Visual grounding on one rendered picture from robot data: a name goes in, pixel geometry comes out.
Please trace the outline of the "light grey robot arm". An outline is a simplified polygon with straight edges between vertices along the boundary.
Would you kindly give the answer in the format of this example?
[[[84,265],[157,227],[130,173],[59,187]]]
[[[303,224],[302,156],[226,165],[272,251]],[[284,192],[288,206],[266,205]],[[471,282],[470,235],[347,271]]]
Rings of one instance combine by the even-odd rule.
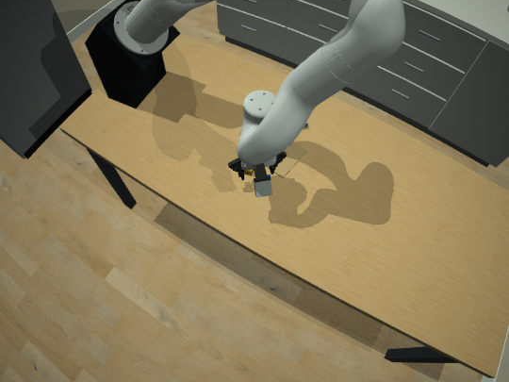
[[[167,28],[212,1],[129,2],[116,13],[114,30],[129,51],[152,55],[167,42]],[[277,95],[253,91],[245,97],[238,157],[254,167],[256,198],[272,195],[264,162],[295,141],[318,104],[392,57],[404,35],[403,0],[352,0],[345,28],[295,68]]]

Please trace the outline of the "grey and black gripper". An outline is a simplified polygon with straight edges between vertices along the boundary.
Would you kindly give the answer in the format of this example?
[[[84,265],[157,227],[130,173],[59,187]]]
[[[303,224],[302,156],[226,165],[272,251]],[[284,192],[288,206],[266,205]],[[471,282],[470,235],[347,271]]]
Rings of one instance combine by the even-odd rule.
[[[264,162],[265,167],[270,168],[271,174],[274,174],[274,170],[278,166],[280,162],[283,161],[283,159],[287,156],[286,152],[282,152],[276,157]],[[275,163],[275,164],[274,164]],[[241,177],[241,180],[244,180],[244,172],[253,170],[253,165],[246,164],[242,162],[239,158],[236,158],[228,163],[228,166],[230,169],[232,169],[235,172],[238,172],[238,176]]]

